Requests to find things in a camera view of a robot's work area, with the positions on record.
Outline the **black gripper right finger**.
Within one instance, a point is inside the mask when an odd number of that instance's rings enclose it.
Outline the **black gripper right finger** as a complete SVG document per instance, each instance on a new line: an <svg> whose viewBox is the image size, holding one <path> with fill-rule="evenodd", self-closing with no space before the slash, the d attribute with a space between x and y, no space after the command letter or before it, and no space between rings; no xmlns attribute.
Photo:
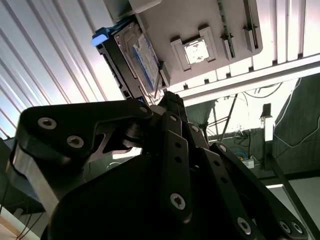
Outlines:
<svg viewBox="0 0 320 240"><path fill-rule="evenodd" d="M217 240L306 240L303 224L221 142L209 146L176 97L192 163L199 167L202 220Z"/></svg>

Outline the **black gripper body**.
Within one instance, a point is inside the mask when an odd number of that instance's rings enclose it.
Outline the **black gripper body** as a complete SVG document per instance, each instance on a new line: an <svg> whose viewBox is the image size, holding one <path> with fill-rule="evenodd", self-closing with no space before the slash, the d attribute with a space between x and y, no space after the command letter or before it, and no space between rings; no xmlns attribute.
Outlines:
<svg viewBox="0 0 320 240"><path fill-rule="evenodd" d="M232 240L214 183L183 154L137 156L68 193L50 240Z"/></svg>

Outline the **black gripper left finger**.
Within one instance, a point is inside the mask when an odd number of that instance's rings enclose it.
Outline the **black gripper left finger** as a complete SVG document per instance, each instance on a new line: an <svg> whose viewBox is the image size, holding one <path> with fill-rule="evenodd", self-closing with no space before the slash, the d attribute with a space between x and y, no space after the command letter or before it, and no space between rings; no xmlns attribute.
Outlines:
<svg viewBox="0 0 320 240"><path fill-rule="evenodd" d="M189 158L177 96L167 92L153 106L129 99L26 109L10 157L17 187L51 220L67 194L135 157Z"/></svg>

